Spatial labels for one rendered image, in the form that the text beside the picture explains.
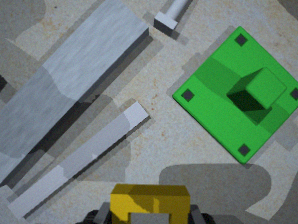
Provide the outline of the yellow square nut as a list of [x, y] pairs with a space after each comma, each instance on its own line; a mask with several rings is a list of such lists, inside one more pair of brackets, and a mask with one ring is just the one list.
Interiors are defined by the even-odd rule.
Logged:
[[112, 224], [131, 224], [131, 212], [167, 213], [169, 224], [188, 224], [190, 194], [182, 185], [116, 184], [110, 211]]

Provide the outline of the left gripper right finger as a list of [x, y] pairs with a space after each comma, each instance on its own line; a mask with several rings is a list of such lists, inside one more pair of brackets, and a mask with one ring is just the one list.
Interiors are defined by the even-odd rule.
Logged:
[[216, 224], [216, 223], [211, 215], [207, 213], [201, 213], [198, 208], [198, 205], [190, 205], [190, 213], [188, 213], [188, 224]]

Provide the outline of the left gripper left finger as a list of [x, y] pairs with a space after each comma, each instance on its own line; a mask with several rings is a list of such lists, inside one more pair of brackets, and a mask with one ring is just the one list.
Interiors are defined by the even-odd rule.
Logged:
[[99, 210], [92, 210], [88, 212], [82, 222], [75, 224], [112, 224], [112, 211], [110, 211], [110, 202], [103, 202]]

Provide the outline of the green square plate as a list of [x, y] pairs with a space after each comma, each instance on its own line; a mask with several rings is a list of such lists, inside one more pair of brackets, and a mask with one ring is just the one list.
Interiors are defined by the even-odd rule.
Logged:
[[298, 81], [239, 26], [172, 98], [245, 165], [298, 108]]

